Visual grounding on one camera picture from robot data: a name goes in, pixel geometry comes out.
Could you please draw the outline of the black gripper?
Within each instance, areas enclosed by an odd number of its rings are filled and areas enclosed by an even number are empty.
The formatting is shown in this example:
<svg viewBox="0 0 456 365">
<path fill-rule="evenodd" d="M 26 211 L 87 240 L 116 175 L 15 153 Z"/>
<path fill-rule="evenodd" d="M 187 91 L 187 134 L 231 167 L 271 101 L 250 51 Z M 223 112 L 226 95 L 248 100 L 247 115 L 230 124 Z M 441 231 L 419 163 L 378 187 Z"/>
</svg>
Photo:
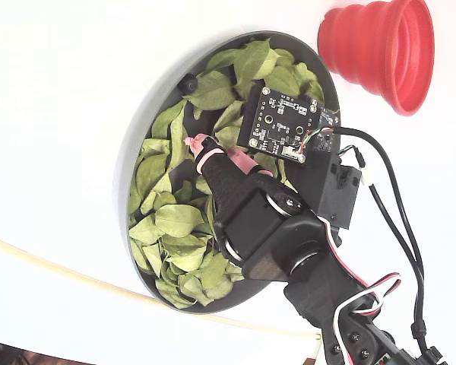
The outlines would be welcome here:
<svg viewBox="0 0 456 365">
<path fill-rule="evenodd" d="M 249 155 L 203 133 L 184 143 L 212 192 L 217 241 L 232 263 L 255 264 L 267 256 L 271 265 L 286 265 L 314 235 L 314 214 L 299 194 Z"/>
</svg>

